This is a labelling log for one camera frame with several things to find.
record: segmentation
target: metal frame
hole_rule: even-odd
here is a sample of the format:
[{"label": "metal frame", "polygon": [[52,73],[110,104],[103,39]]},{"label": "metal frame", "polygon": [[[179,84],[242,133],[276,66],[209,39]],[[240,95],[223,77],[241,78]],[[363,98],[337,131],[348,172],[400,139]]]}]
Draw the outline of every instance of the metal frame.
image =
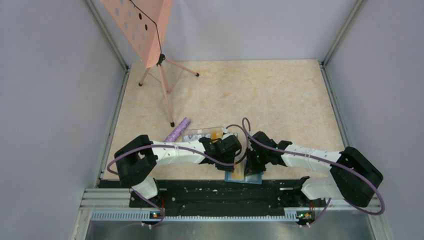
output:
[{"label": "metal frame", "polygon": [[[109,34],[109,31],[107,30],[104,22],[102,21],[98,11],[96,10],[95,6],[93,5],[92,0],[84,0],[87,3],[88,8],[90,9],[91,13],[94,16],[94,19],[97,22],[97,25],[102,32],[105,40],[108,42],[112,52],[115,54],[116,58],[118,59],[119,63],[122,65],[123,68],[127,69],[127,72],[125,74],[125,77],[123,79],[122,89],[119,94],[119,98],[115,107],[115,113],[113,116],[112,123],[110,125],[110,130],[108,133],[108,141],[104,148],[103,155],[102,155],[102,164],[99,171],[99,178],[102,177],[102,173],[105,169],[106,161],[108,158],[112,137],[115,131],[116,123],[118,120],[118,114],[119,110],[121,108],[122,99],[125,92],[125,87],[128,81],[129,76],[129,68],[125,64],[125,61],[117,48],[115,42],[113,41],[111,35]],[[327,65],[331,61],[333,55],[337,51],[338,47],[340,46],[341,42],[343,41],[345,35],[349,31],[350,27],[352,26],[355,18],[357,17],[360,10],[364,7],[366,0],[357,0],[356,3],[353,6],[352,11],[350,12],[349,16],[347,17],[344,25],[340,29],[337,37],[335,38],[333,44],[331,45],[331,48],[329,49],[328,53],[326,54],[324,60],[320,63],[321,73],[325,82],[325,86],[328,91],[328,96],[331,102],[331,105],[333,107],[334,115],[338,124],[338,128],[340,131],[340,135],[343,141],[343,144],[345,146],[349,146],[351,144],[351,140],[349,138],[349,131],[344,124],[344,118],[343,114],[341,112],[339,101],[336,96],[336,93],[334,92],[333,85],[331,82],[331,79],[327,73]],[[86,237],[86,234],[88,232],[88,227],[91,219],[91,215],[93,211],[97,210],[128,210],[129,208],[129,202],[130,202],[130,191],[128,188],[90,188],[86,189],[84,192],[84,195],[81,200],[81,205],[78,212],[78,217],[76,220],[74,232],[72,235],[73,240],[84,240]],[[133,208],[134,211],[140,211],[139,208]],[[348,205],[344,200],[333,200],[331,201],[330,207],[327,209],[328,211],[350,211],[354,208]],[[367,208],[370,211],[376,211],[380,209],[380,202],[378,199],[373,199],[370,202],[369,207]],[[302,207],[290,207],[286,209],[287,211],[305,211],[308,210],[307,208]],[[369,216],[370,226],[372,228],[372,231],[374,233],[376,240],[392,240],[394,239],[391,228],[388,224],[388,221],[386,219],[386,216],[380,215],[380,216]]]}]

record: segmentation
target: tripod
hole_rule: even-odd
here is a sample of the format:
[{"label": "tripod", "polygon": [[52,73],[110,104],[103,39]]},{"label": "tripod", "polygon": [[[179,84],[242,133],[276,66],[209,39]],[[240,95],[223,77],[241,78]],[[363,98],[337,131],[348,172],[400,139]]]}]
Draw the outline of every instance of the tripod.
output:
[{"label": "tripod", "polygon": [[145,82],[145,79],[146,79],[147,75],[150,75],[150,76],[152,76],[154,79],[156,79],[157,81],[159,81],[162,84],[163,96],[165,97],[165,101],[166,101],[166,108],[168,110],[169,122],[170,122],[171,127],[173,128],[173,127],[175,127],[174,117],[173,117],[173,111],[171,109],[171,105],[170,105],[170,102],[168,100],[168,94],[170,94],[173,89],[170,87],[170,84],[168,82],[167,76],[165,74],[164,67],[162,66],[162,62],[163,61],[167,61],[168,63],[170,63],[172,65],[175,65],[175,66],[177,66],[177,67],[179,67],[181,69],[181,72],[179,73],[178,78],[176,79],[177,82],[180,79],[181,74],[183,74],[183,71],[184,70],[186,70],[187,72],[193,74],[196,77],[199,77],[200,74],[198,72],[194,72],[194,71],[188,69],[187,67],[179,64],[178,62],[175,62],[175,61],[173,61],[173,60],[171,60],[169,58],[165,58],[165,55],[163,53],[161,53],[160,56],[159,56],[159,61],[156,64],[156,67],[159,70],[160,80],[157,79],[155,76],[153,76],[152,74],[149,73],[151,67],[148,67],[146,69],[146,71],[144,72],[143,77],[141,78],[141,81],[138,83],[138,85],[141,87],[143,85],[143,83]]}]

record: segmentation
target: tripod leg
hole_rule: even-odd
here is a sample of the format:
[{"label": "tripod leg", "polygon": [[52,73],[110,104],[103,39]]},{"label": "tripod leg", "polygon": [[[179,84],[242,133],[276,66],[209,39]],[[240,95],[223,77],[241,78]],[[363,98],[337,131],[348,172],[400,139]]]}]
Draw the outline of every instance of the tripod leg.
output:
[{"label": "tripod leg", "polygon": [[171,127],[173,128],[175,126],[175,123],[174,123],[173,113],[172,113],[172,110],[171,110],[171,105],[170,105],[170,102],[168,100],[168,90],[167,90],[167,85],[166,85],[166,82],[168,82],[167,76],[165,75],[165,71],[164,71],[164,68],[162,67],[162,65],[159,65],[157,67],[159,68],[160,82],[162,83],[163,96],[165,96],[166,108],[168,109],[169,122],[171,124]]},{"label": "tripod leg", "polygon": [[144,72],[144,74],[143,74],[143,77],[141,78],[141,81],[138,83],[138,85],[141,87],[141,86],[143,86],[143,83],[145,82],[145,79],[146,79],[146,77],[147,77],[147,74],[149,74],[149,70],[150,70],[150,67],[148,67],[147,69],[146,69],[146,71]]},{"label": "tripod leg", "polygon": [[189,72],[189,73],[193,74],[193,75],[194,75],[194,76],[196,76],[196,77],[200,76],[200,74],[199,74],[198,72],[194,72],[194,71],[192,71],[192,70],[188,69],[187,67],[185,67],[185,66],[183,66],[183,65],[179,64],[179,63],[178,63],[178,62],[176,62],[176,61],[172,61],[172,60],[171,60],[171,59],[169,59],[169,58],[166,58],[166,59],[165,59],[165,61],[168,61],[170,64],[173,64],[173,65],[175,65],[175,66],[179,67],[180,69],[186,70],[187,72]]}]

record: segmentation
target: robotic arm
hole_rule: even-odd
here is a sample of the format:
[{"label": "robotic arm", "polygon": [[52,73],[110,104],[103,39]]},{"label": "robotic arm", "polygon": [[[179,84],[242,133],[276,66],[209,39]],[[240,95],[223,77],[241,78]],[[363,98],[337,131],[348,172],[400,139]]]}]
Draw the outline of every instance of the robotic arm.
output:
[{"label": "robotic arm", "polygon": [[[302,178],[303,183],[300,189],[310,200],[319,198],[346,199],[356,206],[366,207],[374,195],[374,191],[358,177],[326,162],[311,159],[311,155],[342,164],[356,171],[367,178],[376,188],[383,180],[383,175],[353,147],[346,147],[341,152],[329,152],[306,148],[290,141],[280,141],[276,144],[261,131],[253,135],[253,138],[273,149],[301,155],[281,154],[250,141],[251,149],[247,150],[245,175],[265,171],[265,165],[268,163],[285,167],[303,167],[327,175],[327,177],[322,178],[308,176]],[[148,176],[156,165],[184,162],[215,164],[218,170],[232,171],[236,153],[242,149],[239,140],[232,134],[225,134],[222,139],[218,140],[202,137],[190,142],[156,142],[150,141],[147,135],[141,135],[117,151],[114,156],[118,158],[133,149],[149,145],[152,145],[152,148],[128,154],[116,162],[121,185],[132,186],[146,199],[158,194],[155,180]],[[220,163],[208,159],[208,156],[220,161]]]}]

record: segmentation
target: black cable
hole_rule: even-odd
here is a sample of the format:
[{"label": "black cable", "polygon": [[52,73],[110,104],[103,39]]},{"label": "black cable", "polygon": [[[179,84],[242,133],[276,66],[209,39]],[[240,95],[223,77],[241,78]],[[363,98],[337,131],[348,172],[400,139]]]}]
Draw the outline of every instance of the black cable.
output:
[{"label": "black cable", "polygon": [[156,24],[155,21],[153,21],[153,19],[151,19],[149,17],[149,15],[145,14],[144,11],[142,11],[134,2],[133,0],[129,0],[132,5],[134,6],[134,8],[138,9],[141,13],[143,13],[148,19],[150,19],[150,21],[152,21],[154,23],[154,26],[156,27],[156,33],[157,33],[157,40],[159,41],[159,48],[160,48],[160,54],[162,54],[162,45],[161,45],[161,38],[159,37],[159,30],[158,30],[158,25]]}]

